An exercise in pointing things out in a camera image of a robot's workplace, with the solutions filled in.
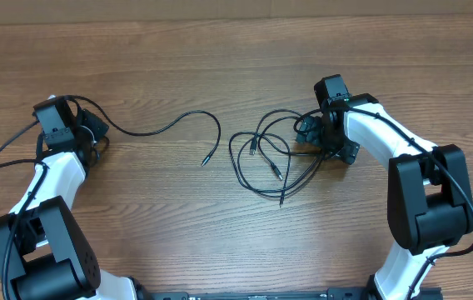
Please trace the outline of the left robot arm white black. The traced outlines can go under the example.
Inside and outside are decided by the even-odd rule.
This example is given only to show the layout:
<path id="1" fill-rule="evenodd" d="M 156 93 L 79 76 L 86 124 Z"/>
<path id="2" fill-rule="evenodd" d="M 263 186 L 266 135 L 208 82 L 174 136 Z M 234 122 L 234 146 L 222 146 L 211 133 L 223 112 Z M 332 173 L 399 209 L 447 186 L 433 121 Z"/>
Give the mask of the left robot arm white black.
<path id="1" fill-rule="evenodd" d="M 0 280 L 6 299 L 148 299 L 132 277 L 101 270 L 71 213 L 77 190 L 99 159 L 108 125 L 65 95 L 34 107 L 34 177 L 25 195 L 0 217 Z"/>

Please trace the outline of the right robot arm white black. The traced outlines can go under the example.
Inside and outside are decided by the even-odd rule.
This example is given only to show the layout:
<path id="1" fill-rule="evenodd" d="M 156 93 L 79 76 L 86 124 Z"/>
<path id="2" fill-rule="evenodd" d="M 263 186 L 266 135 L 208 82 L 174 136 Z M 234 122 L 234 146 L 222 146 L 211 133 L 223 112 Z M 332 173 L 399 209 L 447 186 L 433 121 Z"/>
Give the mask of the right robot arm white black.
<path id="1" fill-rule="evenodd" d="M 368 93 L 353 95 L 341 75 L 314 86 L 319 108 L 296 120 L 299 143 L 347 164 L 365 148 L 388 172 L 387 222 L 394 238 L 365 287 L 331 287 L 330 299 L 441 299 L 422 282 L 441 258 L 473 252 L 473 197 L 465 154 L 416 136 Z"/>

